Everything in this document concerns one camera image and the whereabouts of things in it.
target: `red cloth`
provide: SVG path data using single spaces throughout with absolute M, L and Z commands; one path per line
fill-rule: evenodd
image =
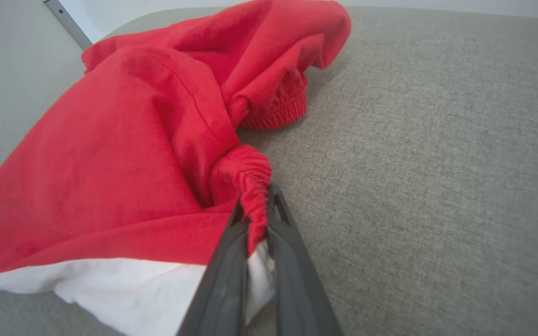
M 271 168 L 238 126 L 305 113 L 308 66 L 350 32 L 340 5 L 256 0 L 114 36 L 0 167 L 0 272 L 83 258 L 206 264 L 241 196 L 263 239 Z

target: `gray fabric surface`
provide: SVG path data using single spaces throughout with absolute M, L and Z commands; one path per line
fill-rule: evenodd
M 341 55 L 307 72 L 306 116 L 239 131 L 271 161 L 342 329 L 538 335 L 538 19 L 349 11 Z M 271 308 L 248 334 L 275 334 Z M 0 293 L 11 334 L 113 332 L 49 294 Z

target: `metal strip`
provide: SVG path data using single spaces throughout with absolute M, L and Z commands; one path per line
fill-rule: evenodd
M 70 36 L 72 36 L 83 50 L 92 45 L 92 42 L 84 34 L 74 19 L 72 19 L 59 0 L 45 0 L 43 3 L 49 8 L 51 13 L 57 17 L 57 20 L 64 26 L 64 28 L 66 28 Z

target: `red sleeve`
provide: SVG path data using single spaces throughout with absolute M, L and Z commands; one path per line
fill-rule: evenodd
M 0 272 L 79 258 L 208 261 L 240 196 L 250 250 L 266 225 L 267 159 L 238 125 L 306 109 L 303 72 L 350 32 L 335 2 L 257 0 L 116 36 L 0 167 Z
M 210 17 L 108 38 L 86 50 L 83 60 L 88 73 L 119 49 L 177 49 L 211 68 L 234 127 L 273 129 L 304 115 L 304 71 L 328 66 L 349 34 L 350 17 L 337 2 L 256 0 Z

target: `white wall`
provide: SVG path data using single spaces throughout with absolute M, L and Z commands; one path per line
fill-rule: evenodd
M 174 8 L 227 7 L 242 0 L 60 0 L 86 36 L 96 42 L 145 14 Z M 340 0 L 345 6 L 442 9 L 538 17 L 538 0 Z
M 0 0 L 0 164 L 82 75 L 82 50 L 40 0 Z

